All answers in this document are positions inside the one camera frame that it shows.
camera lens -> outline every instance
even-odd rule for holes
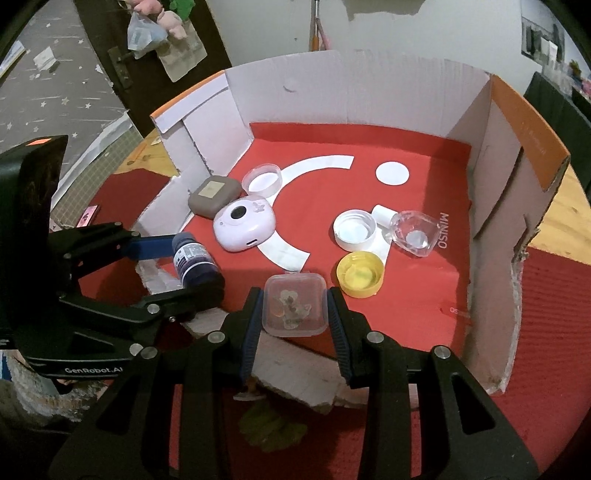
[[[245,215],[246,207],[244,206],[236,207],[234,208],[234,210],[232,210],[232,213],[230,213],[230,217],[232,217],[234,220],[238,220],[239,218],[242,218]]]

brown plastic case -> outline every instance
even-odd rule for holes
[[[216,214],[242,193],[240,182],[212,175],[189,196],[189,208],[195,215],[213,220]]]

cardboard box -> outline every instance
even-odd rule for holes
[[[471,327],[462,331],[456,351],[490,393],[505,390],[519,338],[525,248],[569,153],[503,80],[448,60],[371,51],[304,53],[220,72],[152,118],[180,175],[139,218],[144,235],[182,230],[191,218],[189,193],[210,174],[228,175],[273,124],[312,131],[319,130],[311,125],[369,125],[376,127],[368,127],[368,135],[385,127],[467,145],[469,286],[463,288]],[[322,143],[322,135],[310,141]]]

red mat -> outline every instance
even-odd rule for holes
[[[137,218],[166,181],[142,170],[110,177],[93,201],[102,205],[99,221]],[[131,202],[125,203],[122,198]],[[539,467],[545,470],[564,449],[591,407],[591,267],[536,249],[530,248],[528,252],[515,366],[506,394],[495,401],[525,440]],[[120,300],[127,294],[127,303],[143,294],[129,288],[138,281],[132,269],[112,271],[111,275],[101,272],[84,279],[85,294],[100,291],[103,299]],[[184,346],[186,342],[187,333],[183,329],[167,336],[170,348]],[[290,411],[302,411],[288,400],[277,402],[288,404]],[[306,411],[303,414],[307,417],[301,419],[310,431],[297,448],[298,454],[286,450],[263,455],[246,445],[236,432],[237,419],[248,407],[229,401],[227,396],[224,407],[236,479],[295,478],[296,474],[302,478],[304,471],[312,478],[355,478],[361,458],[364,412],[336,408],[323,417]],[[418,454],[415,449],[415,468]],[[171,458],[171,464],[177,464],[175,457]]]
[[[349,170],[325,168],[303,174],[278,195],[273,210],[277,232],[294,247],[309,252],[303,271],[321,274],[329,286],[338,285],[335,269],[347,252],[334,240],[332,224],[345,210],[370,212],[375,205],[395,210],[419,210],[439,219],[447,215],[447,242],[422,259],[391,248],[380,292],[369,299],[347,297],[352,310],[363,313],[372,328],[404,346],[430,350],[449,345],[461,353],[465,322],[450,313],[466,310],[469,281],[469,200],[466,166],[469,145],[396,128],[368,125],[255,124],[255,140],[230,177],[242,180],[252,168],[275,163],[281,168],[323,155],[352,155]],[[410,171],[408,181],[386,185],[377,167],[397,161]],[[213,236],[212,221],[195,217],[187,226],[203,243],[226,278],[223,307],[242,308],[252,286],[284,271],[258,248],[232,254]],[[316,337],[294,340],[333,355],[328,330]]]

yellow bottle cap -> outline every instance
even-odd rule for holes
[[[382,287],[384,264],[371,252],[352,252],[337,265],[336,277],[349,297],[366,299]]]

